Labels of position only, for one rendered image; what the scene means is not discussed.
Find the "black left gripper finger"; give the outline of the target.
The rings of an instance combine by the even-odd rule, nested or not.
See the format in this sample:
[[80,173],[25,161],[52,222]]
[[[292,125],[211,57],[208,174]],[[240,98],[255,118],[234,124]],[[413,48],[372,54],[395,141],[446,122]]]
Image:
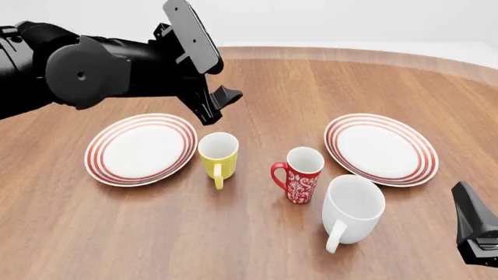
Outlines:
[[237,102],[242,96],[243,93],[240,90],[229,89],[225,86],[219,86],[209,95],[214,110],[222,110],[224,107]]

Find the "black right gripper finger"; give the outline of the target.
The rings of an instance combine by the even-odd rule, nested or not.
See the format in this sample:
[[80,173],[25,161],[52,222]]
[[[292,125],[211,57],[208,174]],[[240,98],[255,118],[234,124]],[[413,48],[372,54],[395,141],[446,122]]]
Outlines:
[[468,183],[459,181],[451,193],[457,214],[456,242],[498,239],[498,216],[483,204]]

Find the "white plate with red rings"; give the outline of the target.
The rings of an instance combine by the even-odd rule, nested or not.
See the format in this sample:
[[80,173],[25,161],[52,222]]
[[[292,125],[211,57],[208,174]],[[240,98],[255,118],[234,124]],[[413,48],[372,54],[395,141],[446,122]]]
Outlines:
[[347,114],[324,130],[331,157],[352,174],[375,184],[412,187],[438,171],[435,148],[417,130],[376,114]]
[[88,144],[89,175],[103,184],[136,187],[176,173],[195,154],[198,135],[172,114],[140,114],[109,125]]

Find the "yellow mug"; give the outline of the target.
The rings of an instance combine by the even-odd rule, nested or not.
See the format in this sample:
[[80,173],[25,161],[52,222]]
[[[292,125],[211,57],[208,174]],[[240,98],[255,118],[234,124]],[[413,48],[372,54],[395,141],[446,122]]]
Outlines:
[[223,189],[223,182],[230,178],[236,169],[239,142],[227,132],[213,132],[198,143],[205,172],[215,182],[217,190]]

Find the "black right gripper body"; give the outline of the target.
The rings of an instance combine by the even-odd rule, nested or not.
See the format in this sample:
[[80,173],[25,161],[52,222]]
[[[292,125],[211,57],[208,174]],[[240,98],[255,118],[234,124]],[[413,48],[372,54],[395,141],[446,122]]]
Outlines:
[[457,237],[458,251],[466,264],[498,267],[498,237],[478,237],[475,240]]

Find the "red patterned mug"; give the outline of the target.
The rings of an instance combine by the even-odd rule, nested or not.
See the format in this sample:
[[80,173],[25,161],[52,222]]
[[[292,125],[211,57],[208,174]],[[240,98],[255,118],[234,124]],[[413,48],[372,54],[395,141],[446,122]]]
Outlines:
[[[273,181],[284,191],[288,200],[296,205],[305,205],[312,199],[321,171],[324,157],[319,151],[300,146],[291,149],[285,163],[274,163],[271,167]],[[285,170],[285,181],[275,176],[276,170]]]

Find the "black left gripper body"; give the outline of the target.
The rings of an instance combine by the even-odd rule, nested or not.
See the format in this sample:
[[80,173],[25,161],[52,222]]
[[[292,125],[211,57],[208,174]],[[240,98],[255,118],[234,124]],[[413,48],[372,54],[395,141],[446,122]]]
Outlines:
[[179,68],[179,93],[177,97],[199,118],[202,125],[213,125],[221,117],[210,96],[204,74],[199,74],[191,62],[181,62]]

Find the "white mug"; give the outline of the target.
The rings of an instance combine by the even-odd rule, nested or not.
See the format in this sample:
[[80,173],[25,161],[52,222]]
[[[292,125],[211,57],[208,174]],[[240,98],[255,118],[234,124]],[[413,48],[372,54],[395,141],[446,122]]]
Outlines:
[[368,179],[345,174],[333,179],[324,196],[322,222],[328,234],[326,251],[334,254],[339,244],[363,240],[385,210],[380,188]]

